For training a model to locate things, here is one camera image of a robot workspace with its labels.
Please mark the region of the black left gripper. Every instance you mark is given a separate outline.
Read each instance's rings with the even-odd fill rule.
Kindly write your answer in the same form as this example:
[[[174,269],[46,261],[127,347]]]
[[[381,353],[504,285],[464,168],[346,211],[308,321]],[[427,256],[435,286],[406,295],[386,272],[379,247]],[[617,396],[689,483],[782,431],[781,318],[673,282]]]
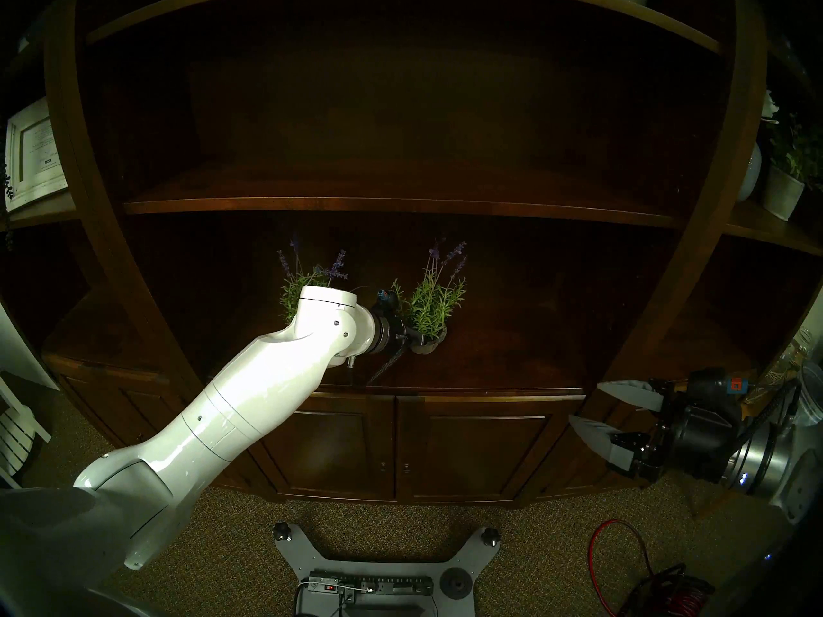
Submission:
[[[422,335],[407,323],[405,307],[399,294],[391,289],[378,290],[378,315],[381,318],[384,350],[389,353],[400,350],[422,354]]]

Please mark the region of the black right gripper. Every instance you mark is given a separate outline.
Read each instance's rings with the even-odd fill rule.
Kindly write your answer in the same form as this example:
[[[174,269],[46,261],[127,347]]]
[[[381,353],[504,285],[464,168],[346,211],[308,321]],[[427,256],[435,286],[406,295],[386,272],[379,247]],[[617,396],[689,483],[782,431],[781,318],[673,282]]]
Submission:
[[[600,382],[599,391],[628,405],[655,412],[653,430],[621,432],[605,423],[569,416],[571,428],[607,468],[630,478],[656,482],[667,470],[720,483],[728,457],[720,449],[744,427],[741,400],[747,394],[745,374],[722,368],[692,372],[685,389],[663,379]]]

